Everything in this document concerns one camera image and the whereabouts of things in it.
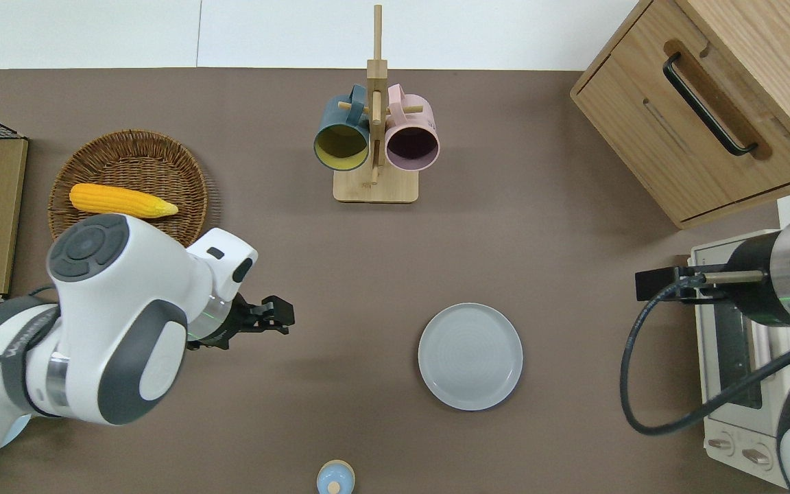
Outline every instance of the brown table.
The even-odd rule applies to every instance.
[[[0,492],[314,492],[350,462],[372,492],[781,492],[708,459],[702,428],[633,432],[618,365],[633,273],[775,228],[766,205],[677,231],[568,99],[577,72],[390,71],[442,140],[411,205],[342,204],[311,142],[363,70],[2,70],[0,119],[31,139],[12,288],[47,283],[47,194],[81,144],[149,128],[185,144],[223,196],[222,227],[261,253],[241,293],[279,294],[291,335],[189,353],[153,412],[120,428],[34,419],[0,453]],[[417,343],[462,301],[523,341],[514,394],[458,412],[421,381]],[[693,312],[663,307],[636,348],[642,419],[699,404]]]

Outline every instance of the wooden cabinet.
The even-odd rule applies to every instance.
[[[642,0],[571,97],[680,228],[790,194],[790,2]]]

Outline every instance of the oven window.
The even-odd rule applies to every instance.
[[[715,339],[718,345],[718,375],[721,389],[752,372],[749,340],[752,323],[732,303],[715,304]],[[764,405],[761,384],[755,384],[737,395],[730,403],[753,409]]]

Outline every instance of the mug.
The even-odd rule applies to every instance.
[[[404,113],[405,106],[422,106],[420,113]],[[435,116],[426,98],[404,94],[401,84],[389,87],[389,111],[386,119],[386,159],[397,168],[419,172],[438,159],[441,145],[435,130]]]
[[[370,124],[364,115],[368,91],[363,85],[355,84],[352,92],[332,97],[322,113],[322,123],[313,149],[319,161],[336,172],[357,169],[368,159]],[[344,101],[348,110],[339,107]]]

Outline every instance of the white wall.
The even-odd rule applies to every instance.
[[[637,0],[0,0],[0,69],[583,70]]]

